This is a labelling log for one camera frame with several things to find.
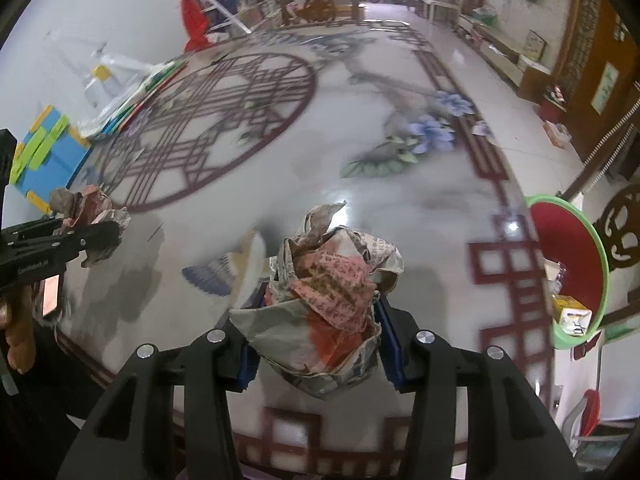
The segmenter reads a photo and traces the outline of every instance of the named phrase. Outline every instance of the wooden bench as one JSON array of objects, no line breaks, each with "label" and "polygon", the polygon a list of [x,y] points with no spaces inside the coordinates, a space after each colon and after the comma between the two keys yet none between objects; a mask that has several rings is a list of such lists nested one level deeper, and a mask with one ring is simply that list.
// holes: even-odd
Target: wooden bench
[{"label": "wooden bench", "polygon": [[440,0],[420,0],[422,2],[422,16],[428,18],[430,22],[433,22],[436,7],[444,7],[446,9],[454,9],[456,11],[456,18],[460,14],[460,6],[457,4],[450,4],[448,2],[441,2]]}]

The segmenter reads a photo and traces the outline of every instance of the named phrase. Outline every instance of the circular lattice floor design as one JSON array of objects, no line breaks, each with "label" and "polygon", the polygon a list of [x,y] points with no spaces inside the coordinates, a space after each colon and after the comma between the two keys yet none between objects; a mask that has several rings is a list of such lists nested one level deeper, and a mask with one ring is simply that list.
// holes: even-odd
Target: circular lattice floor design
[{"label": "circular lattice floor design", "polygon": [[224,176],[282,134],[316,89],[289,54],[223,59],[168,86],[104,153],[102,178],[133,212],[170,204]]}]

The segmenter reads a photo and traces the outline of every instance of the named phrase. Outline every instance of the crumpled newspaper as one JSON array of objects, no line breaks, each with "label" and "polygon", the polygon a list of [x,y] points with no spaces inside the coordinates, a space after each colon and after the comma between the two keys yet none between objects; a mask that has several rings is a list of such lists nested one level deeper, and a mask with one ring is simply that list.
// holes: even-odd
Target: crumpled newspaper
[{"label": "crumpled newspaper", "polygon": [[[120,235],[129,225],[131,215],[126,207],[113,209],[108,195],[94,185],[84,186],[81,192],[72,193],[65,187],[58,187],[49,193],[49,206],[63,216],[62,227],[55,234],[64,234],[72,227],[114,221],[120,228]],[[110,247],[100,250],[87,249],[82,267],[91,267],[109,258],[120,245],[121,238]]]},{"label": "crumpled newspaper", "polygon": [[327,232],[345,204],[315,206],[297,234],[283,240],[270,259],[267,306],[230,311],[281,376],[320,399],[375,370],[381,329],[372,303],[404,271],[393,244],[345,226]]}]

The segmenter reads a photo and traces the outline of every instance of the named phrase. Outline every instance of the green bucket rim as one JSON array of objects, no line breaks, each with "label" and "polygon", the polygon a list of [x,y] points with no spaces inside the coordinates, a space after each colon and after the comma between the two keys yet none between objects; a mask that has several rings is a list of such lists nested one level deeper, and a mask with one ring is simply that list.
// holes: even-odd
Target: green bucket rim
[{"label": "green bucket rim", "polygon": [[602,241],[600,240],[596,229],[594,229],[593,225],[591,225],[589,219],[583,214],[582,211],[580,211],[572,204],[568,203],[566,200],[562,200],[557,196],[539,194],[527,197],[526,202],[527,208],[530,208],[532,205],[539,202],[547,202],[560,206],[566,209],[568,212],[572,213],[582,223],[582,225],[585,226],[594,243],[596,244],[598,254],[600,255],[600,265],[602,266],[602,298],[600,300],[598,311],[591,319],[591,323],[589,325],[589,328],[587,329],[586,334],[580,337],[569,335],[560,328],[560,325],[558,325],[555,320],[553,320],[554,346],[560,350],[571,349],[574,346],[578,346],[579,344],[587,342],[600,329],[602,317],[604,316],[607,303],[609,303],[609,264],[607,262],[607,253],[604,250],[604,246],[602,245]]}]

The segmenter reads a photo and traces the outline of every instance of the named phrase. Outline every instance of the red lattice border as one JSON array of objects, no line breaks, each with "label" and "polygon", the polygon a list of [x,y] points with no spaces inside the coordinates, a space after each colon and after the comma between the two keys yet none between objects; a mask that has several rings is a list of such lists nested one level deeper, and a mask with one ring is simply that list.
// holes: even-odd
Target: red lattice border
[{"label": "red lattice border", "polygon": [[[439,77],[444,77],[456,89],[457,93],[464,95],[455,79],[433,52],[415,50],[414,53],[437,89],[444,90],[438,80]],[[503,283],[507,286],[512,317],[509,324],[481,329],[479,331],[479,347],[485,349],[492,344],[498,344],[498,340],[502,338],[511,338],[515,350],[510,352],[510,357],[524,374],[534,365],[542,367],[543,380],[540,382],[540,399],[549,409],[551,406],[554,350],[550,334],[551,318],[546,311],[545,289],[542,282],[545,272],[538,259],[538,242],[530,232],[527,219],[521,214],[513,213],[516,208],[510,203],[503,186],[504,182],[511,181],[511,177],[504,165],[502,155],[488,137],[471,133],[473,124],[474,120],[469,116],[452,120],[452,125],[458,133],[458,139],[463,143],[469,155],[474,173],[478,178],[492,183],[495,196],[503,212],[495,214],[493,217],[494,240],[468,244],[472,277],[476,285]],[[518,240],[506,237],[504,226],[508,221],[517,221],[520,227]],[[528,270],[514,270],[512,253],[515,250],[526,252],[529,259]],[[485,272],[482,268],[482,254],[486,251],[500,254],[502,272]],[[525,335],[533,331],[539,331],[543,338],[542,351],[529,352],[529,349],[526,348]]]}]

